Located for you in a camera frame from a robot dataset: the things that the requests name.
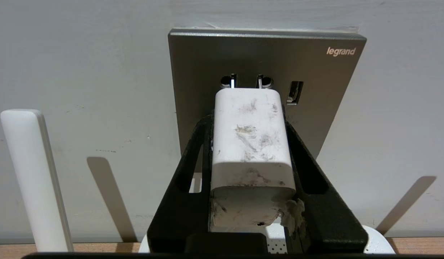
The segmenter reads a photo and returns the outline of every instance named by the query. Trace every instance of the outlet cover plate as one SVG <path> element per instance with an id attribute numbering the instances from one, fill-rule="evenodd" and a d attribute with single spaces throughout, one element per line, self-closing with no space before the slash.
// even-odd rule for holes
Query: outlet cover plate
<path id="1" fill-rule="evenodd" d="M 196 123 L 214 109 L 222 76 L 255 87 L 257 75 L 273 79 L 286 118 L 316 158 L 363 51 L 355 33 L 173 29 L 168 35 L 183 152 Z M 329 54 L 350 49 L 353 55 Z M 286 105 L 292 81 L 304 82 L 297 105 Z"/>

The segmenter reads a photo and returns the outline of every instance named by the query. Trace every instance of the white antenna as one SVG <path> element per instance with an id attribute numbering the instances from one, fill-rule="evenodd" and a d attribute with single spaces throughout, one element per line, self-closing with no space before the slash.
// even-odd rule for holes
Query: white antenna
<path id="1" fill-rule="evenodd" d="M 5 110 L 1 123 L 36 249 L 73 252 L 43 114 L 39 110 Z"/>

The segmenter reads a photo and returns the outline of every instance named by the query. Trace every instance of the legrand logo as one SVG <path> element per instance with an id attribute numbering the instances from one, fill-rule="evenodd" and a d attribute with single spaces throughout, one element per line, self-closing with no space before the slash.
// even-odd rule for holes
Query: legrand logo
<path id="1" fill-rule="evenodd" d="M 327 48 L 327 55 L 332 55 L 337 57 L 339 55 L 354 55 L 357 48 L 354 49 L 331 49 L 331 47 Z"/>

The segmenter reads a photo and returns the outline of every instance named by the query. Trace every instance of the white power adapter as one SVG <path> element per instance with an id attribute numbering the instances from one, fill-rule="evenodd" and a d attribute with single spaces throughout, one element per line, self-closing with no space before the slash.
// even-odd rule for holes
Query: white power adapter
<path id="1" fill-rule="evenodd" d="M 212 226 L 270 225 L 295 192 L 278 92 L 220 90 L 214 110 Z"/>

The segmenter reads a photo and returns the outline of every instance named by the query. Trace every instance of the outlet slot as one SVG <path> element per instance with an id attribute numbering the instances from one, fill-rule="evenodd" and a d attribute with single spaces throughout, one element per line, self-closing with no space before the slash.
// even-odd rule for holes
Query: outlet slot
<path id="1" fill-rule="evenodd" d="M 292 81 L 291 87 L 289 88 L 289 94 L 287 96 L 287 105 L 296 105 L 299 102 L 300 93 L 302 92 L 302 87 L 304 82 L 302 81 Z"/>

